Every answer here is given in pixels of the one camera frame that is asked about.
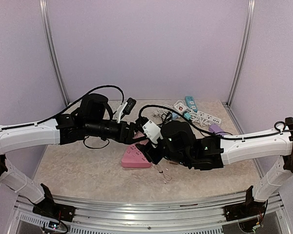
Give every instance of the lavender wall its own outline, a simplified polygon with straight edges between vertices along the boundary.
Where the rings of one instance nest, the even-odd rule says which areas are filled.
[[[102,84],[120,85],[136,99],[227,100],[247,6],[248,0],[48,1],[70,100]]]
[[[35,121],[63,108],[51,66],[38,1],[0,0],[0,124]],[[44,146],[7,157],[32,176]],[[16,200],[0,186],[0,234]]]
[[[233,112],[245,132],[293,117],[293,0],[257,0]],[[275,157],[260,160],[265,171]],[[293,178],[280,189],[293,226]]]

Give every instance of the electrical outlet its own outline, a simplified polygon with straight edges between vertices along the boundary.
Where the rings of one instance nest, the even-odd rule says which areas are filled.
[[[220,118],[217,118],[215,116],[211,116],[211,115],[206,114],[206,113],[204,113],[202,111],[198,111],[197,112],[197,115],[200,116],[201,118],[208,119],[211,122],[214,122],[214,123],[217,123],[217,124],[221,124],[221,119]]]
[[[186,105],[192,109],[194,112],[197,112],[197,107],[192,96],[185,96]]]

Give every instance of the pink triangular block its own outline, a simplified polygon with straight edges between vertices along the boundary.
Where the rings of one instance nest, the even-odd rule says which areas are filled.
[[[143,136],[142,133],[138,133],[135,138]],[[139,142],[140,144],[146,144],[147,140]],[[122,158],[122,167],[132,168],[147,168],[152,164],[147,161],[140,150],[137,149],[135,144],[129,145]]]

